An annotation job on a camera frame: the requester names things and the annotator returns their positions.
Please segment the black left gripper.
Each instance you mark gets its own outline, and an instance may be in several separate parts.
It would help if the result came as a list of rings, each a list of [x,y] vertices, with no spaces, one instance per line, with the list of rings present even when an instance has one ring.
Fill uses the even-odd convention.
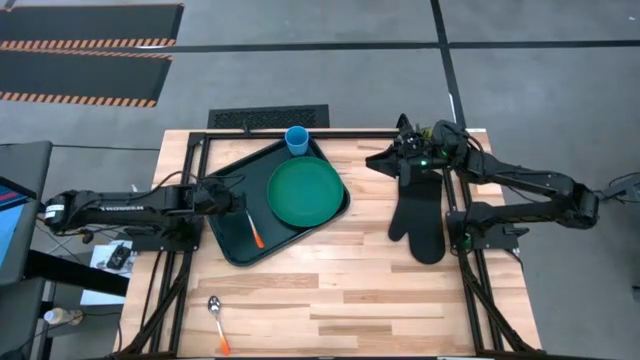
[[[196,184],[193,192],[194,211],[199,215],[225,215],[247,212],[246,195],[236,195],[223,180],[206,178]]]

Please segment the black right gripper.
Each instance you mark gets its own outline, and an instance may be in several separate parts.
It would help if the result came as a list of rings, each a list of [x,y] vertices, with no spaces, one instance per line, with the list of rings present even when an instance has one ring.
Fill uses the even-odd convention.
[[[371,170],[392,178],[399,174],[417,174],[433,170],[433,129],[404,128],[394,140],[394,151],[368,156],[365,161]]]

